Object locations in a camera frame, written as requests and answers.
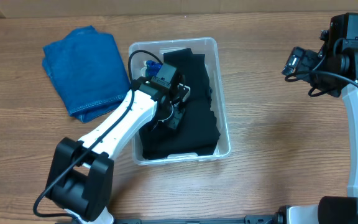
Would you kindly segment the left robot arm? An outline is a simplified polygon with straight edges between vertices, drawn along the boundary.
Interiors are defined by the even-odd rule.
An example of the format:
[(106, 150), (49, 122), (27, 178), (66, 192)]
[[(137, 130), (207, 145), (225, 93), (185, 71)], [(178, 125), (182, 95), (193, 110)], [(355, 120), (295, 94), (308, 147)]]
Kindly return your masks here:
[(151, 121), (175, 129), (180, 105), (190, 95), (186, 78), (164, 63), (156, 75), (131, 81), (122, 103), (94, 130), (74, 141), (63, 138), (56, 146), (43, 198), (53, 201), (72, 223), (113, 223), (108, 211), (114, 161), (134, 135)]

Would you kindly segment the sparkly blue green garment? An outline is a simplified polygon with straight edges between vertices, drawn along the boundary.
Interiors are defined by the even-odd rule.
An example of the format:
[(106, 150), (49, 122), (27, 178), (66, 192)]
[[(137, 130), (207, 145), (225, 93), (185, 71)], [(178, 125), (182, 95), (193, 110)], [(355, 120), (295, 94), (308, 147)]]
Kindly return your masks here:
[(148, 60), (145, 62), (145, 65), (146, 65), (145, 77), (152, 78), (158, 74), (163, 64), (154, 62), (153, 60)]

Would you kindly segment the black cloth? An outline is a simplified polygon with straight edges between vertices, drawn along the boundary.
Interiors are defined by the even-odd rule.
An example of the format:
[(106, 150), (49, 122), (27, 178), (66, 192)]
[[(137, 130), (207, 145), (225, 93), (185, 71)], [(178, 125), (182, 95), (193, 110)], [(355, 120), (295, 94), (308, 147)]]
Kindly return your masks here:
[(220, 137), (217, 118), (208, 100), (193, 100), (185, 107), (178, 127), (171, 129), (162, 123), (144, 126), (140, 131), (143, 157), (162, 159), (171, 154), (196, 153), (212, 155)]
[(205, 54), (194, 54), (190, 48), (164, 53), (163, 59), (177, 68), (185, 76), (185, 85), (190, 87), (191, 93), (187, 101), (212, 101), (212, 89), (205, 67)]

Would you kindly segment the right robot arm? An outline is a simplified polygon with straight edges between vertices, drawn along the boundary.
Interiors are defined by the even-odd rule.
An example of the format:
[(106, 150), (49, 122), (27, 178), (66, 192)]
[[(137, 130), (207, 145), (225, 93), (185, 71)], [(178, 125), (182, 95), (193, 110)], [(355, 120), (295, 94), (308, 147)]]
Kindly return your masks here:
[(310, 206), (283, 206), (271, 223), (358, 223), (358, 13), (331, 18), (319, 52), (293, 48), (283, 68), (286, 82), (310, 84), (310, 97), (342, 98), (349, 123), (351, 165), (347, 195), (324, 196)]

